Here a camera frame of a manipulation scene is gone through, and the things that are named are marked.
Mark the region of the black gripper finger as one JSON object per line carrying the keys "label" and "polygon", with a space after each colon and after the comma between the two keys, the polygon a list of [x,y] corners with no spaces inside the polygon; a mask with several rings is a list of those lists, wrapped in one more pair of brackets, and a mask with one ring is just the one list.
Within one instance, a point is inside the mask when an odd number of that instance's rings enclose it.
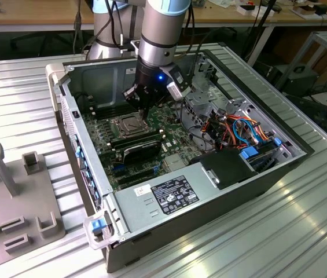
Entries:
{"label": "black gripper finger", "polygon": [[123,92],[125,100],[138,110],[140,118],[146,118],[146,94],[142,86],[132,86]]}
{"label": "black gripper finger", "polygon": [[151,94],[150,95],[150,99],[149,99],[148,104],[147,104],[147,108],[145,109],[145,117],[146,118],[148,117],[149,111],[153,107],[159,106],[160,104],[162,104],[165,101],[167,101],[168,98],[170,98],[170,94],[169,93]]}

